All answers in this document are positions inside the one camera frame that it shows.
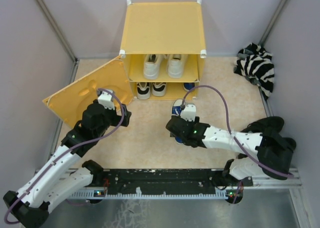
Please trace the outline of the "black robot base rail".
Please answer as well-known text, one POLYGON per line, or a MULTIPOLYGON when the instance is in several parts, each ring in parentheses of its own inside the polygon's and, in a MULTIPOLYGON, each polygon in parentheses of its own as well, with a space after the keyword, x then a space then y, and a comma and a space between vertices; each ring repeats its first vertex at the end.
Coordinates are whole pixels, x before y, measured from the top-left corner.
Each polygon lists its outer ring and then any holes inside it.
POLYGON ((69 199, 231 200, 239 183, 222 169, 106 169, 69 199))

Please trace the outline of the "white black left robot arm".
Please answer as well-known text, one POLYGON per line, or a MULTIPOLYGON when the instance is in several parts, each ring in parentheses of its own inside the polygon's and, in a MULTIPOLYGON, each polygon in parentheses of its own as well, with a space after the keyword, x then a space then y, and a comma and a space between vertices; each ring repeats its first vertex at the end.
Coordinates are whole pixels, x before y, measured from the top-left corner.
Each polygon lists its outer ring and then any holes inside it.
POLYGON ((103 168, 93 160, 64 181, 60 177, 79 161, 99 140, 107 137, 107 129, 113 126, 127 127, 131 112, 125 104, 120 105, 121 115, 115 109, 105 108, 94 100, 82 114, 61 145, 39 172, 18 191, 9 190, 3 200, 12 214, 24 227, 41 227, 49 214, 72 193, 87 185, 103 183, 103 168))

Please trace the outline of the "blue canvas shoe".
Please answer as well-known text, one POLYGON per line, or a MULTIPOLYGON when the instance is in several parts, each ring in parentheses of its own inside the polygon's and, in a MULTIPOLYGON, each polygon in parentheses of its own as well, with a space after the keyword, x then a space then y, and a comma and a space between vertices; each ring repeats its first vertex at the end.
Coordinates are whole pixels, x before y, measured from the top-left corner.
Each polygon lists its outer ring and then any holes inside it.
POLYGON ((171 116, 180 117, 181 111, 184 109, 184 107, 182 108, 182 105, 183 105, 183 99, 175 100, 175 102, 173 103, 172 108, 171 108, 171 116))
POLYGON ((195 83, 183 83, 183 88, 186 92, 190 91, 195 87, 195 83))

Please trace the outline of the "black white canvas shoe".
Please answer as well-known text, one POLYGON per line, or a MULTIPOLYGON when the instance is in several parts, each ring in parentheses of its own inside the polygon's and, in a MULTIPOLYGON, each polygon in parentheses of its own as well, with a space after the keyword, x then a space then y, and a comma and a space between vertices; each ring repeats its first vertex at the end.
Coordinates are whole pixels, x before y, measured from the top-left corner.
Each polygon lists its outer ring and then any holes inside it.
POLYGON ((138 82, 136 84, 137 98, 141 100, 149 99, 151 96, 151 84, 150 82, 138 82))
POLYGON ((166 83, 153 83, 152 94, 156 97, 162 97, 166 94, 167 84, 166 83))

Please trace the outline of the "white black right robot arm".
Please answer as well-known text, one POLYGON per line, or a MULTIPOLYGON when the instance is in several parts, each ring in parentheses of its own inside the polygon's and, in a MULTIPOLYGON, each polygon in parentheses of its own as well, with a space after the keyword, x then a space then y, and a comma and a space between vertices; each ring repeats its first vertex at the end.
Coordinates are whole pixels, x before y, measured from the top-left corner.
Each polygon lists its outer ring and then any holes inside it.
POLYGON ((206 123, 199 118, 186 121, 172 116, 166 129, 193 148, 218 148, 245 155, 230 159, 225 165, 224 182, 230 186, 249 176, 267 175, 278 180, 292 178, 290 166, 296 143, 292 138, 282 137, 272 126, 266 126, 268 119, 260 120, 260 131, 252 132, 255 124, 245 132, 230 132, 206 123))

